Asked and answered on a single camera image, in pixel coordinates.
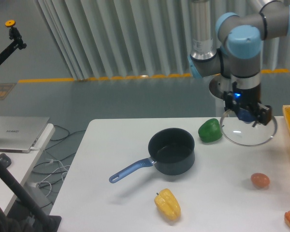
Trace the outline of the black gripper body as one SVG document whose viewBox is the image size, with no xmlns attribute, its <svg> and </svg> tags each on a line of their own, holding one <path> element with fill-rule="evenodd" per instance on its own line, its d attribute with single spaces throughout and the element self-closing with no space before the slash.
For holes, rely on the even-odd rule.
<svg viewBox="0 0 290 232">
<path fill-rule="evenodd" d="M 248 89 L 239 88 L 238 82 L 232 83 L 232 90 L 223 93 L 224 109 L 238 112 L 239 109 L 256 113 L 261 103 L 261 84 Z"/>
</svg>

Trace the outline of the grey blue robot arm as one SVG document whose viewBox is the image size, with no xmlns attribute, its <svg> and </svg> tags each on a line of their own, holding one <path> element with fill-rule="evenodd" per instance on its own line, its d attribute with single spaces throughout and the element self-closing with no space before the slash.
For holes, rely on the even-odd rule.
<svg viewBox="0 0 290 232">
<path fill-rule="evenodd" d="M 265 40 L 290 35 L 290 5 L 255 0 L 257 13 L 225 13 L 211 25 L 208 0 L 190 3 L 192 50 L 188 56 L 195 78 L 221 74 L 230 79 L 223 92 L 225 109 L 245 123 L 267 125 L 272 108 L 261 103 L 261 49 Z"/>
</svg>

